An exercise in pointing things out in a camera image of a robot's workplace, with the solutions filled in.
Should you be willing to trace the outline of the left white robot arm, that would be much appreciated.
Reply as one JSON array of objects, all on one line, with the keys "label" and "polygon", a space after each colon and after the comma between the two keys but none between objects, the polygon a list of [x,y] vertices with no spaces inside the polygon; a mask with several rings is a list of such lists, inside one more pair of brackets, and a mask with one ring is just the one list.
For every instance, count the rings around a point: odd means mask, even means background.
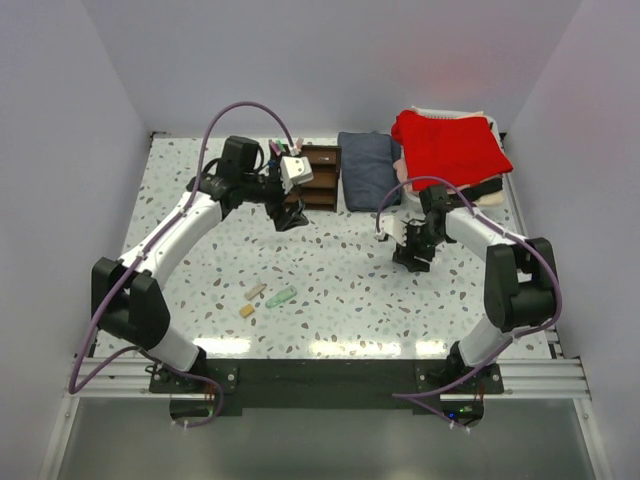
[{"label": "left white robot arm", "polygon": [[96,327],[172,367],[173,382],[185,392],[205,385],[207,368],[204,351],[171,325],[163,289],[176,267],[245,202],[264,205],[279,232],[308,222],[302,201],[287,204],[289,193],[313,178],[308,158],[297,151],[280,154],[260,173],[255,168],[260,152],[255,140],[228,137],[220,158],[190,181],[178,204],[144,240],[117,260],[100,259],[92,269]]}]

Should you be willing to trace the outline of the brown wooden desk organizer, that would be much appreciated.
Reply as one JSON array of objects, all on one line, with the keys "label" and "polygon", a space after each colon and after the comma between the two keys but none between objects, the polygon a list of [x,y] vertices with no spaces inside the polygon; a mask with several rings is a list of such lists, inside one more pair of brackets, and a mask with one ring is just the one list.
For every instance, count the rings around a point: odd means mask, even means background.
[{"label": "brown wooden desk organizer", "polygon": [[304,201],[310,210],[336,212],[341,173],[342,149],[340,146],[312,145],[302,147],[302,154],[310,162],[313,179],[302,185],[294,199]]}]

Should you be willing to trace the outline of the purple capped white marker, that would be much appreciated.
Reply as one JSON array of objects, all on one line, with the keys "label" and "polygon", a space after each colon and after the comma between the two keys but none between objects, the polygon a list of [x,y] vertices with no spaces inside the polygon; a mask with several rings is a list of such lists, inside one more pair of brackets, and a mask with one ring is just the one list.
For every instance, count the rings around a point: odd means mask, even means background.
[{"label": "purple capped white marker", "polygon": [[269,141],[269,145],[276,155],[281,155],[283,153],[283,149],[273,140]]}]

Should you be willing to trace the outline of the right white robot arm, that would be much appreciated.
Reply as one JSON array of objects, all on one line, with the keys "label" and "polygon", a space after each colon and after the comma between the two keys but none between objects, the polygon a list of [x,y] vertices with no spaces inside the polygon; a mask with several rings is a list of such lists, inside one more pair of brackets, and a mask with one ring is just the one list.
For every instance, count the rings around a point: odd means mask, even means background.
[{"label": "right white robot arm", "polygon": [[402,393],[416,402],[451,390],[469,392],[481,372],[522,337],[543,331],[559,319],[563,298],[553,247],[544,238],[527,238],[492,221],[462,190],[434,177],[419,194],[423,220],[413,223],[377,211],[375,235],[396,243],[393,260],[411,272],[428,271],[442,243],[459,243],[485,265],[485,315],[455,342],[437,377],[438,388]]}]

